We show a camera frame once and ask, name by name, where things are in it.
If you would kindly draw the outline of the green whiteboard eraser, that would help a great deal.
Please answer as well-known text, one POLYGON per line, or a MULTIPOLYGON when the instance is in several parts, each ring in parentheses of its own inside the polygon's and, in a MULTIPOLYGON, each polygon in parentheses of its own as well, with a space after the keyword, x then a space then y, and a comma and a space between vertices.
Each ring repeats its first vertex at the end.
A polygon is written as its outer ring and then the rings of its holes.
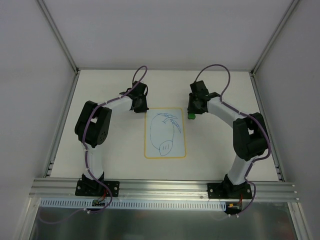
POLYGON ((187 118, 188 118, 189 120, 194 120, 194 119, 196 118, 196 115, 195 115, 194 113, 189 113, 189 114, 187 115, 187 118))

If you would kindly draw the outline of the yellow-framed small whiteboard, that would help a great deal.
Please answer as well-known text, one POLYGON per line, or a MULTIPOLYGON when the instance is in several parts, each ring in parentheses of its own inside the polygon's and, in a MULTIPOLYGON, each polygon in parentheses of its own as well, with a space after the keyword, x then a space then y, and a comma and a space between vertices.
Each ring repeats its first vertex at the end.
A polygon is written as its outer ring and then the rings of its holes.
POLYGON ((155 160, 183 159, 186 156, 183 109, 150 108, 144 117, 144 157, 155 160))

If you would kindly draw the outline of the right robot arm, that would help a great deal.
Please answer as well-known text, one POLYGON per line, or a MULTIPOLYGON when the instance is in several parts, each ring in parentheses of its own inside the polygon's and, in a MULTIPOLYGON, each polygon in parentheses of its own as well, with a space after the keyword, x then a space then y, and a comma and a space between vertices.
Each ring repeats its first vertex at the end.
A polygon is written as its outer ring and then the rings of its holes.
POLYGON ((269 148, 270 142, 266 133, 263 116, 256 112, 246 114, 224 102, 220 94, 210 93, 205 83, 195 81, 190 84, 187 117, 194 119, 196 115, 212 114, 232 128, 232 144, 235 159, 229 172, 220 184, 208 187, 209 198, 251 199, 252 194, 247 192, 250 184, 248 174, 255 160, 269 148))

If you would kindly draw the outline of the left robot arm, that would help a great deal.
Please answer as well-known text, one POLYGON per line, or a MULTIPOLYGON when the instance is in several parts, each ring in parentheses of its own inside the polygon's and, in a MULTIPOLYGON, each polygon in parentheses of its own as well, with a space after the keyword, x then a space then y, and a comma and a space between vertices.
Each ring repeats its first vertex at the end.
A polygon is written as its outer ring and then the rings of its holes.
POLYGON ((120 183, 105 181, 102 166, 102 148, 107 139, 111 117, 117 113, 147 112, 148 86, 134 81, 132 87, 118 97, 98 104, 87 101, 80 113, 74 132, 84 150, 85 169, 77 182, 75 195, 81 197, 117 197, 120 183))

